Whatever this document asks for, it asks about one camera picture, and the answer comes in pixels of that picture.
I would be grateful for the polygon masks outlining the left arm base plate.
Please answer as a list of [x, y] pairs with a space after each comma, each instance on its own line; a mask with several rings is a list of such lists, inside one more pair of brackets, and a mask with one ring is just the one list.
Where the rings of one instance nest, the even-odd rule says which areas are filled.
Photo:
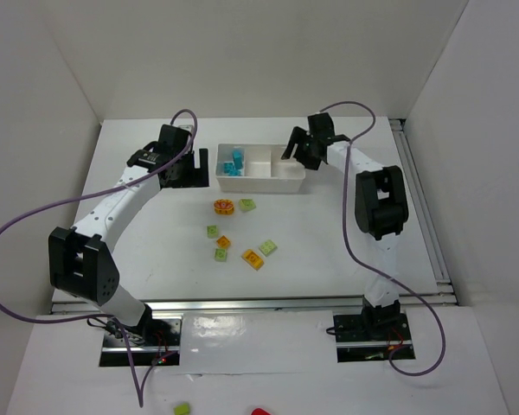
[[[160, 367], [174, 367], [180, 364], [180, 344], [183, 320], [181, 317], [163, 320], [169, 330], [162, 329], [145, 340], [127, 332], [131, 345], [131, 355], [136, 367], [148, 367], [155, 363]], [[129, 367], [129, 357], [120, 329], [110, 319], [90, 320], [87, 324], [104, 331], [99, 366]]]

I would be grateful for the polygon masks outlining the white divided container tray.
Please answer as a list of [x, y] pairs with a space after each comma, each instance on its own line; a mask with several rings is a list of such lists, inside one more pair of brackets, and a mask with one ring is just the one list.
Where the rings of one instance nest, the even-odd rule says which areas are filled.
[[[225, 172], [239, 151], [243, 167], [237, 176]], [[219, 144], [216, 152], [215, 178], [222, 192], [250, 194], [296, 194], [305, 179], [304, 167], [293, 159], [281, 157], [280, 144]]]

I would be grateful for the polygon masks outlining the aluminium rail front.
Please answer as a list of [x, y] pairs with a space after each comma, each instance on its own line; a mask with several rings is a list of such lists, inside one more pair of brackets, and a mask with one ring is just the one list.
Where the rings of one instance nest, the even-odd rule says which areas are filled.
[[165, 313], [259, 310], [315, 310], [362, 307], [360, 297], [295, 297], [222, 299], [195, 301], [150, 301], [153, 311]]

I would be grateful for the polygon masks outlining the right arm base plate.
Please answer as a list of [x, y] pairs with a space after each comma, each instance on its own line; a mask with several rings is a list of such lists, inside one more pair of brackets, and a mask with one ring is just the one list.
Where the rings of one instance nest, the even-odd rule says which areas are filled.
[[325, 330], [336, 341], [338, 363], [414, 360], [415, 352], [407, 316], [377, 329], [367, 329], [360, 315], [334, 315], [332, 326]]

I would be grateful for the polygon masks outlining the green lego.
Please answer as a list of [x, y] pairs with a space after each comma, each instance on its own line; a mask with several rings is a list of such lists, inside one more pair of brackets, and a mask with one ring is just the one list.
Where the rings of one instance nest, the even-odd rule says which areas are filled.
[[242, 212], [249, 212], [256, 208], [253, 199], [239, 199], [239, 208]]
[[274, 253], [277, 249], [277, 245], [271, 239], [266, 240], [259, 246], [259, 250], [266, 257]]
[[217, 225], [209, 225], [206, 227], [207, 237], [209, 239], [216, 239], [219, 237], [219, 227]]
[[227, 249], [216, 248], [215, 253], [214, 253], [214, 260], [217, 262], [226, 262], [227, 261]]

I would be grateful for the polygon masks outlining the aluminium rail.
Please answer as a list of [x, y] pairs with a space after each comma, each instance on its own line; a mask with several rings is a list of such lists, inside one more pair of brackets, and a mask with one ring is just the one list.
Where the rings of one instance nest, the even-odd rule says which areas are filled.
[[165, 313], [259, 310], [315, 310], [362, 307], [360, 297], [295, 297], [222, 299], [195, 301], [150, 301], [153, 311]]
[[420, 231], [435, 276], [437, 293], [429, 295], [430, 303], [438, 306], [457, 306], [458, 299], [452, 281], [450, 280], [439, 239], [429, 212], [419, 172], [416, 168], [415, 161], [413, 160], [413, 152], [411, 151], [411, 147], [407, 141], [404, 124], [404, 119], [391, 118], [389, 120], [390, 129], [400, 156], [403, 172], [412, 195], [415, 213], [417, 214], [420, 224]]

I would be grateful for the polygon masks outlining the green lego outside foreground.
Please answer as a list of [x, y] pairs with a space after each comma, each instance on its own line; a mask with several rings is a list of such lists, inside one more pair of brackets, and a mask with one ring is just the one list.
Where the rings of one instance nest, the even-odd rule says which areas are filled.
[[188, 402], [182, 402], [173, 408], [174, 415], [190, 415], [190, 405]]

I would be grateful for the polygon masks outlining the small orange lego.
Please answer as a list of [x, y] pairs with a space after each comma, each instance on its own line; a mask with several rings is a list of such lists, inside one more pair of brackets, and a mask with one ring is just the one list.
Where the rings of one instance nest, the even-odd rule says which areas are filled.
[[216, 244], [220, 249], [228, 249], [231, 246], [231, 241], [225, 235], [222, 235], [217, 241]]

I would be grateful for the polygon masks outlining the tall blue lego brick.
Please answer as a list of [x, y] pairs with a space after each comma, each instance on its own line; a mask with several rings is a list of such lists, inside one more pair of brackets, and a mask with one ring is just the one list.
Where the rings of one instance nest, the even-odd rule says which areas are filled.
[[244, 152], [242, 149], [235, 149], [232, 153], [234, 167], [237, 170], [242, 170], [244, 168]]

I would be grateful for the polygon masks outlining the orange round lego piece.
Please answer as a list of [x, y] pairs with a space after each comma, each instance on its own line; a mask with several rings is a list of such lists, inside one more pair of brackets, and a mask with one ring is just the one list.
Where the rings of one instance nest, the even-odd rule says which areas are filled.
[[213, 203], [214, 211], [219, 215], [231, 215], [234, 213], [234, 203], [229, 199], [218, 199]]

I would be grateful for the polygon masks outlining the orange lego slanted brick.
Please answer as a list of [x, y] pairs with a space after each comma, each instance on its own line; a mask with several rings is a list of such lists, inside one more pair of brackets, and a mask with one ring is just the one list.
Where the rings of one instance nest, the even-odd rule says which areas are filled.
[[244, 251], [241, 257], [255, 271], [258, 271], [265, 263], [264, 259], [252, 249], [247, 249]]

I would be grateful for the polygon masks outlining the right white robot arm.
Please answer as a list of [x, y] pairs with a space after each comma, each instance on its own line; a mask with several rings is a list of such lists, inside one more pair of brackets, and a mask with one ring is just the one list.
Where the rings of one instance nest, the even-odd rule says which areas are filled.
[[326, 163], [343, 172], [345, 180], [354, 181], [356, 226], [374, 254], [358, 326], [336, 323], [329, 332], [343, 340], [380, 340], [400, 319], [399, 286], [390, 279], [397, 274], [397, 243], [409, 219], [403, 173], [399, 166], [377, 162], [358, 150], [350, 138], [336, 134], [328, 113], [311, 115], [307, 121], [306, 129], [293, 128], [281, 158], [293, 158], [309, 170]]

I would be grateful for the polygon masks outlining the red object at edge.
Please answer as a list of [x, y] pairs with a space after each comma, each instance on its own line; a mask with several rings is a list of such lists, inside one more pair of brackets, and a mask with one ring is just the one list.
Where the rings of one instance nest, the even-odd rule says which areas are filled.
[[251, 415], [271, 415], [271, 413], [263, 408], [258, 407], [252, 410]]

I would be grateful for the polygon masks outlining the aluminium rail right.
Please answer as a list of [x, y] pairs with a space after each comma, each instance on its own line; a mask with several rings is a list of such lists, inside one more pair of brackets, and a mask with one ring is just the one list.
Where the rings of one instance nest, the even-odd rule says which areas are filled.
[[391, 118], [389, 120], [390, 129], [400, 156], [403, 172], [412, 195], [415, 213], [417, 214], [420, 224], [420, 231], [435, 276], [437, 293], [429, 295], [430, 303], [438, 306], [457, 306], [458, 299], [452, 281], [450, 280], [439, 239], [429, 212], [419, 172], [416, 168], [415, 161], [413, 160], [413, 152], [411, 151], [411, 147], [407, 141], [404, 124], [404, 119]]

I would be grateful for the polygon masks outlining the blue lego brick wide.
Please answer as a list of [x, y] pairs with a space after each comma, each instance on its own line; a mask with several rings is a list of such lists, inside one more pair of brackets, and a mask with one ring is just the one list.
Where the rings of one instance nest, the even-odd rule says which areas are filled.
[[222, 164], [222, 174], [225, 176], [242, 176], [242, 169], [238, 169], [234, 163]]

